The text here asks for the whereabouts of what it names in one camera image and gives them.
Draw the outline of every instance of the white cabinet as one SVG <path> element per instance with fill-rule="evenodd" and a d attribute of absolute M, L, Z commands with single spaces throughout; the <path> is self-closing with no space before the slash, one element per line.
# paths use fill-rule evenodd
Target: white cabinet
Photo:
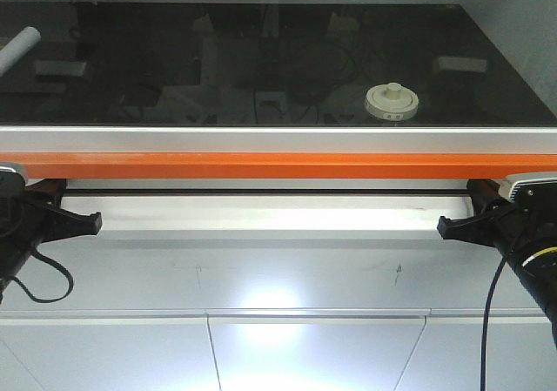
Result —
<path fill-rule="evenodd" d="M 0 378 L 2 388 L 10 391 L 43 391 L 17 357 L 0 341 Z"/>
<path fill-rule="evenodd" d="M 6 390 L 218 391 L 206 318 L 2 320 L 0 340 L 25 366 L 0 346 Z"/>
<path fill-rule="evenodd" d="M 480 387 L 481 317 L 428 318 L 397 391 L 470 391 Z M 487 389 L 553 391 L 557 353 L 543 317 L 492 317 Z"/>
<path fill-rule="evenodd" d="M 3 311 L 205 310 L 252 308 L 480 309 L 499 253 L 428 239 L 111 240 L 42 245 L 76 285 L 65 300 L 31 302 L 12 284 Z M 19 274 L 41 297 L 64 293 L 65 279 L 30 259 Z M 494 308 L 536 308 L 512 271 L 501 276 Z"/>
<path fill-rule="evenodd" d="M 210 319 L 223 391 L 396 386 L 424 326 L 411 319 Z"/>

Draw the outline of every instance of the orange rail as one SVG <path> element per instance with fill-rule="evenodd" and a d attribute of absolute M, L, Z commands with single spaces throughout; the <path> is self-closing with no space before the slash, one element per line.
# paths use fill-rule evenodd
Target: orange rail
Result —
<path fill-rule="evenodd" d="M 30 178 L 483 179 L 557 171 L 557 155 L 344 153 L 0 153 Z"/>

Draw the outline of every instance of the white cabinet door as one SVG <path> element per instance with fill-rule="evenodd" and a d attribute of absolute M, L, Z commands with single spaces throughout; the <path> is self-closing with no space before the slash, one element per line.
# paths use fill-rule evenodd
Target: white cabinet door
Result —
<path fill-rule="evenodd" d="M 43 391 L 17 357 L 0 341 L 0 381 L 10 391 Z"/>
<path fill-rule="evenodd" d="M 73 275 L 70 296 L 45 306 L 29 300 L 15 283 L 4 293 L 4 311 L 94 311 L 187 309 L 201 315 L 198 272 L 187 245 L 173 241 L 105 240 L 83 237 L 46 243 L 41 253 L 62 263 Z M 41 298 L 64 293 L 66 279 L 30 258 L 19 273 Z"/>
<path fill-rule="evenodd" d="M 210 319 L 223 391 L 392 390 L 424 319 Z"/>
<path fill-rule="evenodd" d="M 481 317 L 430 318 L 397 391 L 480 389 Z M 487 389 L 554 391 L 557 352 L 543 317 L 492 317 Z"/>
<path fill-rule="evenodd" d="M 206 319 L 2 320 L 0 339 L 44 391 L 218 391 Z"/>

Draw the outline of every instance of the round white knob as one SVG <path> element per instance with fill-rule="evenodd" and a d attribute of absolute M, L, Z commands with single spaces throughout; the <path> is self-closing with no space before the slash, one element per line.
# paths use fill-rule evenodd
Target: round white knob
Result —
<path fill-rule="evenodd" d="M 366 94 L 366 109 L 376 118 L 404 121 L 418 111 L 418 96 L 401 84 L 373 86 Z"/>

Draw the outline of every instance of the glass panel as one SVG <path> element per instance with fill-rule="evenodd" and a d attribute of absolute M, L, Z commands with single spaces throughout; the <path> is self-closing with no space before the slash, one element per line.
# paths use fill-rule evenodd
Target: glass panel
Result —
<path fill-rule="evenodd" d="M 2 125 L 557 124 L 459 4 L 4 1 Z"/>

